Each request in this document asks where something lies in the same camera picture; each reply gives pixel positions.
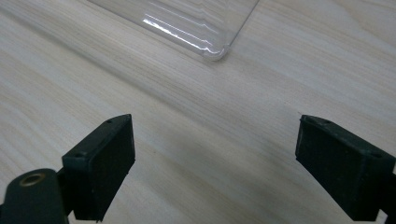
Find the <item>light wooden surface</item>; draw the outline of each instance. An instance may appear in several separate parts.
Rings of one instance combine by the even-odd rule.
[[[295,160],[299,118],[396,156],[396,2],[261,0],[210,63],[83,0],[0,0],[1,202],[126,113],[136,163],[104,223],[353,223]]]

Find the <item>black plastic part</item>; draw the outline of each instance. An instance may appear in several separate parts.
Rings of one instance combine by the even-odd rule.
[[[326,120],[303,115],[297,161],[355,221],[375,221],[395,159]]]
[[[75,197],[73,195],[72,189],[67,184],[64,168],[58,171],[57,175],[59,188],[61,189],[62,198],[64,200],[64,213],[69,216],[69,214],[73,211]]]
[[[388,214],[387,223],[396,223],[396,175],[382,190],[381,209]]]
[[[63,157],[76,219],[103,220],[134,164],[131,115],[109,119]]]
[[[35,170],[15,178],[7,187],[1,224],[66,224],[55,171]]]

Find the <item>clear plastic tray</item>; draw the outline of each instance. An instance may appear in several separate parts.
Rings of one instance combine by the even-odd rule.
[[[259,0],[89,0],[186,49],[224,56]]]

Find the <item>wooden table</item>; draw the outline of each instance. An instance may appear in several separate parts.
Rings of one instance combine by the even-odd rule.
[[[212,63],[84,0],[0,0],[2,192],[127,113],[104,223],[353,223],[295,160],[299,118],[396,156],[396,2],[261,0]]]

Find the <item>screw hole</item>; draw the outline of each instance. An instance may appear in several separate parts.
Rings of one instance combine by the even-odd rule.
[[[76,153],[75,157],[80,158],[80,157],[84,157],[86,155],[87,155],[86,152],[78,152],[78,153]]]
[[[376,152],[372,152],[372,153],[370,153],[370,155],[372,155],[373,157],[376,157],[376,158],[381,158],[382,157],[381,154],[376,153]]]
[[[23,180],[21,180],[20,185],[22,187],[30,187],[42,181],[44,177],[46,177],[44,174],[28,175]]]

